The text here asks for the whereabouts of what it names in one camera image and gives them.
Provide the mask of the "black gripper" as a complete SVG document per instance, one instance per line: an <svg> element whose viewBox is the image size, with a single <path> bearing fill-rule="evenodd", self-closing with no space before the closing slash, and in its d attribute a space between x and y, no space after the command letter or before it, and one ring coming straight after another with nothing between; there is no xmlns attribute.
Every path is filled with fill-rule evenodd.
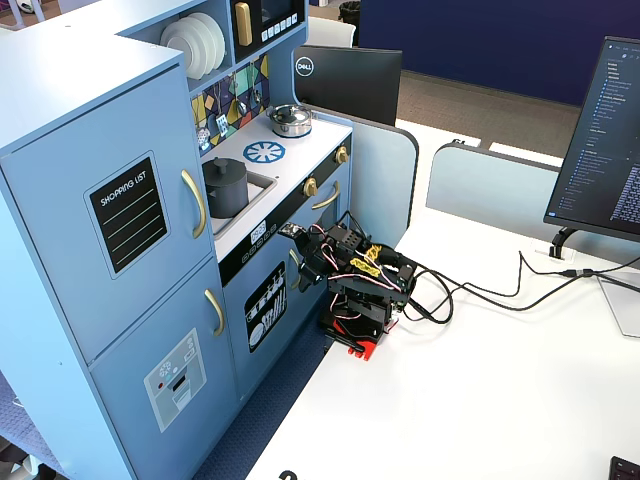
<svg viewBox="0 0 640 480"><path fill-rule="evenodd" d="M319 284L323 280L323 274L330 272L330 264L321 253L321 246L324 243L324 235L312 231L303 231L294 240L298 253L302 256L299 267L300 292L305 292L311 284L311 271L313 285Z"/></svg>

